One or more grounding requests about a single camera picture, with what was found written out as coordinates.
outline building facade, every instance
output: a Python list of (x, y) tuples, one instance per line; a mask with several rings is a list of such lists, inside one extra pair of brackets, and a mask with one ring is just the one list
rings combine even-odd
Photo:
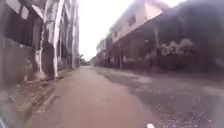
[[(221, 6), (224, 3), (220, 0), (215, 0), (213, 3), (208, 0), (186, 1), (167, 10), (163, 8), (164, 5), (159, 5), (162, 13), (158, 11), (159, 9), (156, 9), (157, 11), (152, 9), (154, 11), (151, 11), (153, 12), (151, 14), (155, 14), (152, 15), (154, 17), (147, 21), (142, 20), (141, 25), (138, 25), (140, 22), (137, 21), (141, 20), (137, 18), (128, 20), (133, 13), (127, 15), (129, 14), (127, 12), (122, 17), (129, 18), (121, 17), (115, 23), (111, 29), (113, 34), (111, 66), (144, 71), (156, 68), (223, 72), (224, 29), (221, 17), (224, 11)], [(147, 17), (146, 14), (149, 13), (135, 17)], [(128, 21), (135, 22), (128, 28), (130, 23)]]
[(129, 36), (131, 33), (161, 15), (168, 6), (160, 1), (136, 0), (111, 27), (113, 49), (110, 53), (110, 64), (113, 67), (132, 67), (140, 59), (143, 50), (138, 38), (141, 35)]
[(100, 41), (100, 43), (97, 45), (96, 47), (96, 51), (97, 51), (97, 55), (96, 55), (96, 59), (97, 61), (95, 61), (95, 65), (97, 66), (106, 66), (106, 39), (102, 39)]
[(153, 0), (136, 0), (111, 27), (113, 43), (160, 15), (168, 7)]
[[(0, 82), (2, 85), (13, 85), (39, 79), (42, 76), (54, 78), (57, 75), (60, 61), (55, 55), (59, 55), (57, 44), (62, 38), (59, 36), (61, 28), (67, 27), (63, 30), (71, 33), (71, 36), (63, 37), (67, 43), (66, 49), (73, 46), (73, 49), (78, 50), (74, 48), (78, 46), (78, 40), (74, 42), (72, 35), (73, 28), (78, 28), (78, 24), (75, 23), (78, 16), (74, 18), (74, 14), (78, 13), (75, 12), (78, 10), (74, 9), (77, 5), (76, 1), (69, 0), (0, 1)], [(61, 24), (61, 16), (62, 14), (64, 16), (65, 12), (69, 25)], [(69, 49), (68, 53), (78, 52)]]

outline overcast sky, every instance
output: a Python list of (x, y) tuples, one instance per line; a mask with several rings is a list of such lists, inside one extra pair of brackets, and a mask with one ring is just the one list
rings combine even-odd
[[(175, 6), (183, 0), (162, 0)], [(109, 28), (133, 0), (79, 0), (79, 52), (86, 60), (96, 55), (96, 46), (105, 38)]]

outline graffiti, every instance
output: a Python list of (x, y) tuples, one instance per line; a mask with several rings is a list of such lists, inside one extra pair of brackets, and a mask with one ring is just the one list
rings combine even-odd
[(188, 49), (192, 49), (193, 42), (188, 39), (184, 38), (181, 40), (180, 44), (177, 44), (175, 41), (171, 41), (170, 44), (162, 44), (161, 45), (161, 55), (166, 56), (170, 54), (178, 54), (178, 55), (185, 55), (188, 52)]

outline roof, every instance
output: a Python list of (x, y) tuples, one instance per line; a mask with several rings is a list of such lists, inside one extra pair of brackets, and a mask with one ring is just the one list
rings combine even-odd
[(40, 16), (41, 19), (43, 19), (43, 13), (41, 12), (40, 8), (38, 8), (35, 5), (32, 5), (34, 11)]
[(96, 49), (98, 49), (103, 43), (105, 43), (105, 39), (102, 39), (99, 44), (96, 46)]
[(116, 28), (119, 28), (121, 25), (120, 23), (128, 17), (130, 14), (132, 14), (133, 11), (135, 11), (138, 7), (140, 7), (141, 4), (145, 3), (146, 1), (151, 1), (154, 3), (154, 5), (162, 8), (162, 9), (167, 9), (169, 6), (165, 3), (163, 3), (160, 0), (135, 0), (129, 7), (126, 9), (126, 11), (118, 18), (118, 20), (114, 23), (114, 25), (110, 28), (111, 31), (113, 31)]
[(31, 4), (37, 6), (38, 8), (44, 9), (47, 0), (29, 0)]

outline asphalt road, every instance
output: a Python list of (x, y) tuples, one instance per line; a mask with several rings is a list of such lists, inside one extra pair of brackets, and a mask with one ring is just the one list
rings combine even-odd
[(82, 67), (25, 128), (223, 128), (224, 80), (204, 74), (138, 74)]

